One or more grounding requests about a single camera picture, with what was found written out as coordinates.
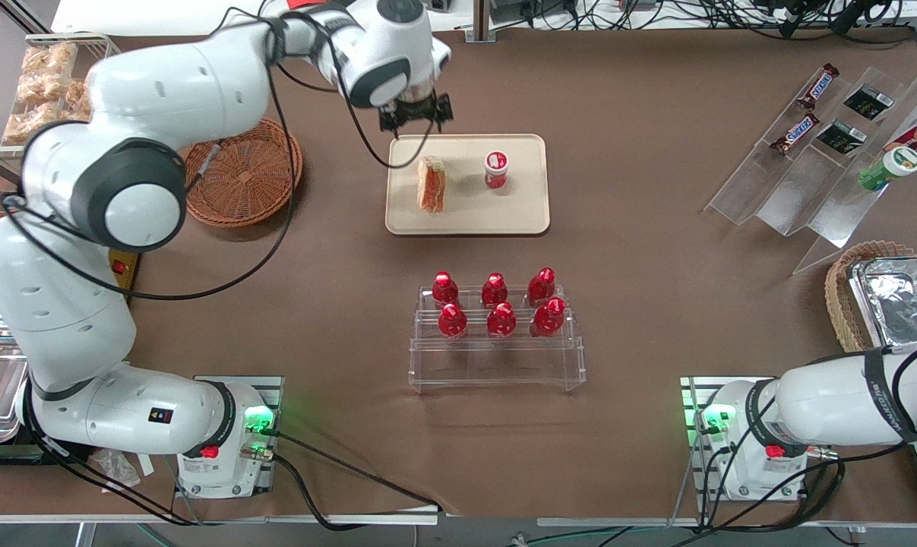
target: red and white cup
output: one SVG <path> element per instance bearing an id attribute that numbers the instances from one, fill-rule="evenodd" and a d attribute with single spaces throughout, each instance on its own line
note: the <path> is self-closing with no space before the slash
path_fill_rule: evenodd
<path id="1" fill-rule="evenodd" d="M 506 184 L 506 173 L 509 171 L 509 157 L 505 152 L 495 150 L 485 156 L 485 186 L 502 188 Z"/>

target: red container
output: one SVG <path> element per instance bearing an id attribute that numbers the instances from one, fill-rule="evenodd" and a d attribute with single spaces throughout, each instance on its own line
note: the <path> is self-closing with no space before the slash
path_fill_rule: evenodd
<path id="1" fill-rule="evenodd" d="M 509 171 L 509 157 L 505 152 L 489 152 L 485 156 L 485 186 L 495 190 L 506 184 L 506 173 Z"/>
<path id="2" fill-rule="evenodd" d="M 439 271 L 435 276 L 435 284 L 431 286 L 431 297 L 435 299 L 435 307 L 438 309 L 443 308 L 445 304 L 458 305 L 458 285 L 447 271 Z"/>
<path id="3" fill-rule="evenodd" d="M 438 315 L 438 330 L 444 338 L 464 338 L 468 334 L 468 318 L 455 304 L 445 304 Z"/>
<path id="4" fill-rule="evenodd" d="M 566 302 L 562 298 L 553 297 L 549 299 L 541 308 L 537 309 L 536 315 L 532 318 L 532 324 L 529 325 L 529 334 L 533 338 L 550 337 L 559 332 L 566 319 Z"/>
<path id="5" fill-rule="evenodd" d="M 506 278 L 497 271 L 490 274 L 485 285 L 482 285 L 482 307 L 493 309 L 507 298 L 509 298 L 509 288 L 506 287 Z"/>
<path id="6" fill-rule="evenodd" d="M 539 270 L 535 277 L 529 281 L 527 298 L 529 308 L 538 308 L 549 301 L 552 293 L 556 292 L 556 273 L 549 267 Z"/>
<path id="7" fill-rule="evenodd" d="M 489 338 L 509 338 L 516 330 L 516 314 L 509 302 L 499 302 L 489 314 L 485 325 L 489 327 Z"/>

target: clear acrylic rack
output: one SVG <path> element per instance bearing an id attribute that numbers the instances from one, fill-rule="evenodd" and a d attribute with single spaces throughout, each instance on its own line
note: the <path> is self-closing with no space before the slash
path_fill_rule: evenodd
<path id="1" fill-rule="evenodd" d="M 509 287 L 516 312 L 516 330 L 509 338 L 489 338 L 482 308 L 482 288 L 459 287 L 458 304 L 468 317 L 468 334 L 445 339 L 438 331 L 438 314 L 431 287 L 421 287 L 410 339 L 409 382 L 419 393 L 428 387 L 546 384 L 569 391 L 587 380 L 583 337 L 562 285 L 555 294 L 566 301 L 566 320 L 551 338 L 533 338 L 529 323 L 535 309 L 526 303 L 526 287 Z"/>
<path id="2" fill-rule="evenodd" d="M 818 70 L 799 90 L 775 122 L 757 140 L 752 152 L 729 177 L 705 209 L 715 209 L 736 225 L 756 216 L 784 236 L 809 228 L 818 239 L 793 271 L 816 266 L 843 249 L 850 236 L 874 206 L 881 191 L 869 191 L 859 183 L 860 171 L 883 155 L 883 147 L 917 114 L 917 77 L 906 86 L 875 68 L 868 68 L 855 83 L 837 77 L 816 103 L 813 114 L 819 124 L 795 143 L 787 156 L 770 149 L 770 143 L 786 134 L 805 117 L 795 103 L 816 82 Z M 850 109 L 844 101 L 869 84 L 893 100 L 893 106 L 874 120 Z M 844 155 L 817 139 L 834 120 L 867 135 L 856 150 Z"/>

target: round wicker basket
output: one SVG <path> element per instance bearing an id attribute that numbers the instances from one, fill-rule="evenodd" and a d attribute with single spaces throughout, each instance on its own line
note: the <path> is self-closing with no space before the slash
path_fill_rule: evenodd
<path id="1" fill-rule="evenodd" d="M 826 309 L 836 331 L 836 338 L 845 351 L 862 351 L 874 345 L 869 343 L 862 327 L 857 324 L 853 294 L 846 280 L 846 268 L 857 260 L 871 260 L 884 256 L 909 256 L 914 249 L 895 242 L 863 242 L 847 249 L 840 259 L 830 266 L 826 274 Z"/>
<path id="2" fill-rule="evenodd" d="M 188 192 L 188 212 L 205 224 L 223 228 L 266 220 L 290 200 L 292 187 L 302 175 L 302 152 L 292 135 L 289 141 L 296 165 L 292 180 L 286 136 L 278 122 L 261 120 L 250 131 L 224 139 L 201 180 Z M 214 145 L 201 142 L 188 149 L 186 188 Z"/>

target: table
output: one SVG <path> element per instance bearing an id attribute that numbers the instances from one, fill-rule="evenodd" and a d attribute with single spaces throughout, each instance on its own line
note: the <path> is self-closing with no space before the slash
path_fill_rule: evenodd
<path id="1" fill-rule="evenodd" d="M 513 30 L 490 46 L 464 44 L 459 33 L 444 38 L 454 48 L 438 86 L 454 104 L 447 131 L 545 138 L 549 231 L 390 235 L 386 172 L 365 152 L 340 98 L 278 79 L 308 162 L 287 239 L 233 290 L 133 302 L 138 341 L 129 359 L 184 376 L 285 375 L 281 429 L 451 514 L 666 522 L 688 455 L 681 376 L 778 375 L 840 351 L 823 305 L 823 270 L 789 277 L 805 242 L 757 223 L 726 226 L 701 208 L 819 65 L 832 62 L 851 80 L 869 65 L 909 79 L 917 49 L 872 52 L 833 38 L 781 43 L 736 31 Z M 287 67 L 312 77 L 299 62 Z M 374 114 L 362 121 L 386 150 Z M 138 288 L 181 293 L 235 277 L 263 255 L 277 222 L 222 232 L 189 220 L 171 245 L 144 257 Z M 917 249 L 917 174 L 893 185 L 858 236 Z M 410 389 L 417 286 L 441 269 L 478 283 L 493 270 L 528 280 L 542 266 L 556 269 L 571 295 L 586 338 L 586 384 L 569 394 Z M 323 512 L 413 506 L 291 447 L 283 453 L 305 472 Z M 909 465 L 903 454 L 852 464 L 820 519 L 917 523 Z M 157 472 L 141 488 L 167 499 L 172 482 Z M 280 475 L 270 495 L 201 511 L 229 519 L 305 507 Z M 60 470 L 0 468 L 0 515 L 133 512 Z M 776 506 L 756 517 L 785 512 Z M 681 515 L 691 515 L 690 504 Z"/>

